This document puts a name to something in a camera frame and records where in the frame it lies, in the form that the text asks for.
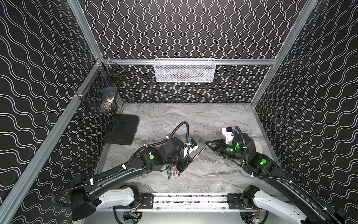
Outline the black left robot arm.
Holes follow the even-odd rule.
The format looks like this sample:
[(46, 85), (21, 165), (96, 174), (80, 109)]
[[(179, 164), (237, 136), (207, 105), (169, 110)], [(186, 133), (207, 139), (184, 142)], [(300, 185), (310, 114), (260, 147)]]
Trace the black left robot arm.
[(51, 201), (71, 208), (74, 221), (84, 219), (97, 210), (103, 194), (124, 182), (170, 167), (176, 167), (180, 173), (185, 171), (193, 161), (189, 157), (193, 144), (189, 140), (189, 124), (183, 121), (165, 140), (140, 147), (124, 164), (97, 175), (76, 175), (72, 186), (55, 193)]

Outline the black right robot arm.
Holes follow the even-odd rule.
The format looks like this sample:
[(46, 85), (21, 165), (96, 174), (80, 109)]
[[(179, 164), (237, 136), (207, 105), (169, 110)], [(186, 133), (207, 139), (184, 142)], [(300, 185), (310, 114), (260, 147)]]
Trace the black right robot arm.
[(343, 224), (346, 211), (319, 201), (308, 190), (287, 177), (278, 164), (257, 152), (255, 141), (239, 127), (224, 128), (224, 138), (207, 141), (206, 146), (224, 159), (238, 164), (243, 171), (282, 193), (289, 202), (273, 198), (260, 188), (250, 185), (239, 198), (246, 209), (263, 209), (292, 224)]

